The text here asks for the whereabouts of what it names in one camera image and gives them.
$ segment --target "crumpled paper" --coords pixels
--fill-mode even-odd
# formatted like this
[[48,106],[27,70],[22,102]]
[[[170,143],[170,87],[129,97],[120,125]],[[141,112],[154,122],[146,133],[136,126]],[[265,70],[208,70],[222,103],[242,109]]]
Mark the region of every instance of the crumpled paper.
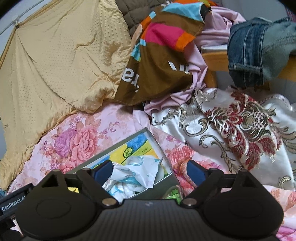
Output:
[[[126,165],[113,163],[113,173],[104,183],[103,188],[109,192],[118,202],[131,198],[135,192],[142,192],[147,188],[153,188],[155,178],[162,159],[153,156],[130,156],[126,159]],[[160,172],[157,179],[161,180],[164,172]]]

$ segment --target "cardboard box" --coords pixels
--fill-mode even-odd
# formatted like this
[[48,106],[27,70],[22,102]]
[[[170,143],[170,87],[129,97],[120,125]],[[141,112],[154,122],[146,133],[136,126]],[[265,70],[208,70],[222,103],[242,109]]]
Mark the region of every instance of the cardboard box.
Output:
[[130,137],[111,146],[107,150],[92,157],[91,159],[72,169],[68,173],[75,173],[84,167],[89,167],[93,169],[97,165],[108,159],[110,159],[112,162],[117,162],[124,165],[125,159],[131,155],[152,155],[158,159],[163,158],[162,166],[165,172],[164,178],[154,183],[153,188],[146,189],[136,194],[131,199],[160,199],[172,186],[180,185],[177,177],[175,176],[171,168],[169,160],[155,140],[154,136],[147,128],[144,128],[131,135]]

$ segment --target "wooden chair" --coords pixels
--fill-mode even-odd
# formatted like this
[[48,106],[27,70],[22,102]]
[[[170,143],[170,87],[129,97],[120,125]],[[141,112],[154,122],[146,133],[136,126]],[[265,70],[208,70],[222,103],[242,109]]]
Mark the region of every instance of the wooden chair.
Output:
[[[217,88],[218,83],[214,71],[228,72],[228,58],[226,51],[209,52],[202,54],[208,70],[204,79],[208,88]],[[279,74],[278,78],[296,82],[296,57],[291,56],[287,66]]]

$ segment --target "white damask fabric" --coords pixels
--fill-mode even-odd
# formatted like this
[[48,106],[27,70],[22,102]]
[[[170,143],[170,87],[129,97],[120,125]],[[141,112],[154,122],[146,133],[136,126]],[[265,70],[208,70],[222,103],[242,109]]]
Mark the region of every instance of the white damask fabric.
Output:
[[232,88],[198,90],[153,113],[152,125],[231,173],[246,168],[264,185],[295,190],[296,112],[281,95],[255,94],[260,102]]

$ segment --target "metal screw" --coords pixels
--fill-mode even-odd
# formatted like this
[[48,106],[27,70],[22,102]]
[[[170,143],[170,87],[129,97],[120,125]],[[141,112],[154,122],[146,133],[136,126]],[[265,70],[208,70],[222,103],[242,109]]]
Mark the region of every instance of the metal screw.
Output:
[[105,206],[113,206],[117,204],[117,200],[114,198],[105,198],[102,200],[102,204]]
[[197,204],[197,201],[194,198],[185,198],[182,203],[186,206],[193,206]]

